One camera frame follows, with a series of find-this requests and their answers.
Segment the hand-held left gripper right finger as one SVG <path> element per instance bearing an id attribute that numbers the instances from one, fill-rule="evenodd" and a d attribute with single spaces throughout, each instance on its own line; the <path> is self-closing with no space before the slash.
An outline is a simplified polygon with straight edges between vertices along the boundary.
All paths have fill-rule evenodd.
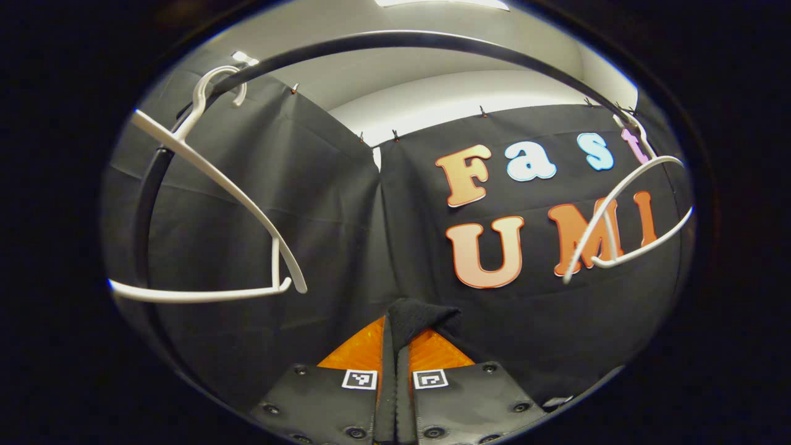
<path id="1" fill-rule="evenodd" d="M 401 444 L 501 443 L 547 413 L 498 362 L 475 362 L 433 329 L 398 355 L 396 431 Z"/>

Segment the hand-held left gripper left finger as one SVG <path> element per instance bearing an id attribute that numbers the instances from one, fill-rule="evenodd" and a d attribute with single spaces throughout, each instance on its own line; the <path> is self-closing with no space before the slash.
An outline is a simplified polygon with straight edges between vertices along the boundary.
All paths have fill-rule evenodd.
<path id="1" fill-rule="evenodd" d="M 395 353 L 382 316 L 319 364 L 295 363 L 250 415 L 289 444 L 392 444 Z"/>

